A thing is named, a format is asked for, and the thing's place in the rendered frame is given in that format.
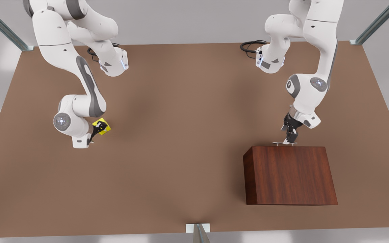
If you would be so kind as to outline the yellow square block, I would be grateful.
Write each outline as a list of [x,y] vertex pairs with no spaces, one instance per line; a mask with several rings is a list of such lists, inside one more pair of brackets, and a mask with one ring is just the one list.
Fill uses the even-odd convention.
[[111,130],[110,126],[108,125],[106,120],[104,120],[103,117],[100,118],[99,120],[96,120],[94,123],[92,123],[92,126],[93,126],[92,136],[96,134],[105,134]]

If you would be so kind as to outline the dark wooden drawer cabinet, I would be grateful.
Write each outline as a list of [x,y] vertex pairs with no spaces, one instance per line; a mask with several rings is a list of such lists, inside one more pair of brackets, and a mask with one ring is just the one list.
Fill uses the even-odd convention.
[[248,205],[338,204],[325,147],[252,146],[243,166]]

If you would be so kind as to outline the silver frame post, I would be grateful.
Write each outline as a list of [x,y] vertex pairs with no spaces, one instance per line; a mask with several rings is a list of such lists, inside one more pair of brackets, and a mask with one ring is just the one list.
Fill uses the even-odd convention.
[[34,46],[28,46],[4,21],[0,19],[0,32],[4,34],[21,51],[33,51]]
[[207,233],[210,232],[209,223],[186,224],[186,233],[193,233],[193,243],[211,243]]
[[389,19],[389,5],[381,14],[354,40],[350,40],[352,46],[361,46]]

